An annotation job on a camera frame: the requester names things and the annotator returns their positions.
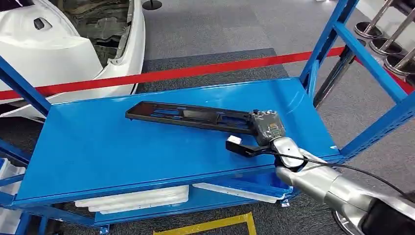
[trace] blue metal shelf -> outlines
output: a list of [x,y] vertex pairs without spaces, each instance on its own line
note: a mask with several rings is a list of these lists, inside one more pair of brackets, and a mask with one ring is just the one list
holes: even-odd
[[95,214],[95,225],[102,226],[106,224],[149,219],[167,215],[175,215],[189,212],[205,211],[216,208],[231,207],[236,205],[254,203],[243,197],[232,196],[224,193],[217,193],[201,188],[190,187],[189,200],[185,203],[174,205],[140,209],[135,211],[125,211],[112,214]]
[[[276,110],[287,136],[300,147],[320,157],[341,158],[297,78],[69,102],[50,109],[14,204],[57,203],[274,171],[271,155],[244,158],[227,151],[229,133],[126,119],[125,111],[142,100]],[[255,145],[253,137],[242,138]]]
[[[142,100],[241,111],[276,110],[286,135],[299,147],[329,162],[342,163],[355,157],[415,116],[415,93],[406,95],[345,27],[357,2],[338,1],[301,76],[295,78],[51,105],[0,57],[2,81],[47,116],[33,156],[0,140],[0,151],[22,163],[30,161],[18,194],[0,192],[0,206],[99,228],[253,200],[191,187],[186,203],[107,215],[97,213],[95,221],[47,205],[201,182],[249,188],[266,195],[286,189],[272,173],[273,156],[244,158],[228,152],[224,143],[229,133],[127,120],[125,111]],[[318,69],[338,36],[396,102],[341,150],[335,146],[312,102]],[[256,144],[251,136],[241,137],[245,144]],[[0,184],[21,177],[5,179]]]

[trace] red rope barrier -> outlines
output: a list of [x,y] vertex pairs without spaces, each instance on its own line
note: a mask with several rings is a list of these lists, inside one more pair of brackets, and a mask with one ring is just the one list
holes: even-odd
[[[344,47],[336,47],[329,51],[327,56],[337,56],[343,51]],[[219,64],[194,66],[176,70],[163,70],[156,72],[143,73],[138,75],[131,75],[125,77],[113,77],[98,80],[88,80],[81,82],[71,82],[51,86],[36,87],[36,90],[45,96],[63,92],[74,92],[95,88],[121,86],[142,82],[155,82],[169,79],[176,79],[182,77],[200,76],[211,73],[229,72],[236,70],[246,70],[264,66],[279,65],[284,63],[292,63],[298,61],[308,60],[312,51],[278,55],[264,58],[255,58],[242,61],[232,61]],[[13,90],[0,92],[0,100],[19,98],[20,95]]]

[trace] white car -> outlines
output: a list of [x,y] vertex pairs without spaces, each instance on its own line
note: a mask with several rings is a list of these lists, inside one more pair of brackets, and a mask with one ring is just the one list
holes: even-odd
[[[0,55],[32,86],[140,74],[145,24],[139,0],[0,0]],[[50,94],[51,103],[132,94],[136,84]],[[0,91],[10,88],[0,81]],[[45,117],[22,99],[0,117]]]

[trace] black cable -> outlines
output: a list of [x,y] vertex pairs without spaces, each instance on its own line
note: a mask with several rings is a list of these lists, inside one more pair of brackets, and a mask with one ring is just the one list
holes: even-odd
[[362,169],[359,169],[359,168],[356,168],[356,167],[353,167],[353,166],[344,165],[344,164],[337,164],[337,163],[322,163],[322,162],[319,162],[319,161],[316,161],[316,160],[312,160],[312,159],[308,159],[308,158],[299,158],[299,157],[295,157],[295,156],[291,156],[291,155],[286,155],[286,154],[275,153],[275,152],[266,152],[266,154],[273,154],[273,155],[278,155],[278,156],[281,156],[281,157],[287,157],[287,158],[304,160],[306,162],[312,162],[312,163],[316,163],[316,164],[320,164],[320,165],[326,165],[326,166],[329,166],[329,167],[341,167],[341,168],[347,168],[347,169],[359,171],[359,172],[361,172],[363,174],[369,175],[369,176],[371,176],[371,177],[373,177],[373,178],[375,178],[375,179],[377,179],[377,180],[379,180],[379,181],[387,184],[392,189],[394,189],[397,192],[399,192],[406,200],[415,203],[408,194],[406,194],[404,191],[400,190],[398,187],[396,187],[392,183],[389,183],[387,180],[385,180],[385,179],[383,179],[383,178],[381,178],[381,177],[379,177],[377,175],[374,175],[374,174],[372,174],[372,173],[370,173],[368,171],[365,171],[365,170],[362,170]]

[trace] yellow floor tape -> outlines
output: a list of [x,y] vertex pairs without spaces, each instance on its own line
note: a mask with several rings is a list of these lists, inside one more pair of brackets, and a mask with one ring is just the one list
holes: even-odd
[[234,217],[229,217],[225,219],[218,219],[211,222],[206,222],[202,224],[190,225],[178,229],[167,230],[163,232],[153,232],[153,235],[187,235],[194,234],[198,232],[203,232],[206,230],[226,227],[229,225],[240,224],[246,222],[248,225],[249,235],[256,235],[256,229],[254,224],[254,218],[252,217],[252,212],[248,214],[237,215]]

